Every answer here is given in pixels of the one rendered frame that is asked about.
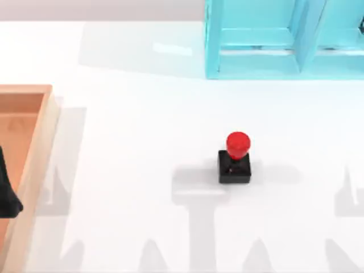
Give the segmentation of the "red and black stamp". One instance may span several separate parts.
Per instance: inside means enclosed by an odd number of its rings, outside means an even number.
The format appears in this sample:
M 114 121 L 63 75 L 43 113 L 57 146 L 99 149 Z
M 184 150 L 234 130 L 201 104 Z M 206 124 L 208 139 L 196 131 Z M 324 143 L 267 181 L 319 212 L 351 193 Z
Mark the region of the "red and black stamp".
M 218 151 L 218 182 L 220 184 L 250 182 L 250 147 L 251 140 L 243 132 L 235 131 L 227 136 L 226 148 Z

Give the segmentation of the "light blue rack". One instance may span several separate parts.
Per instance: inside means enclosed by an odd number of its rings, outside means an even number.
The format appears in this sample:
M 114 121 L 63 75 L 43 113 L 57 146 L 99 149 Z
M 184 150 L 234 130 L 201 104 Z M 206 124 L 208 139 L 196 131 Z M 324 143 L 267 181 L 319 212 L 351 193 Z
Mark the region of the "light blue rack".
M 205 0 L 205 74 L 364 80 L 364 0 Z

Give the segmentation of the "shallow salmon-coloured box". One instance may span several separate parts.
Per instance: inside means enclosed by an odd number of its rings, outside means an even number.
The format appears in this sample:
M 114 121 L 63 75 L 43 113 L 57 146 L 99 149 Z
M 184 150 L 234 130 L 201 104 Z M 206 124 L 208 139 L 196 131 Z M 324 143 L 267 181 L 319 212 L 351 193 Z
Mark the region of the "shallow salmon-coloured box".
M 0 84 L 0 146 L 23 204 L 16 218 L 0 219 L 0 273 L 23 273 L 59 114 L 51 85 Z

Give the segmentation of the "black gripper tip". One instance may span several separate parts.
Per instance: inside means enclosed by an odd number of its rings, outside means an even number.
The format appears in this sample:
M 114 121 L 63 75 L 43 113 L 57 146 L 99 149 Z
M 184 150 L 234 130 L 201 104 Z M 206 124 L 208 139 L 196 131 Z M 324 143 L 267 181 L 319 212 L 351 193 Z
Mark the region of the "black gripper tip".
M 23 204 L 10 184 L 3 149 L 0 146 L 0 218 L 16 218 L 22 211 Z

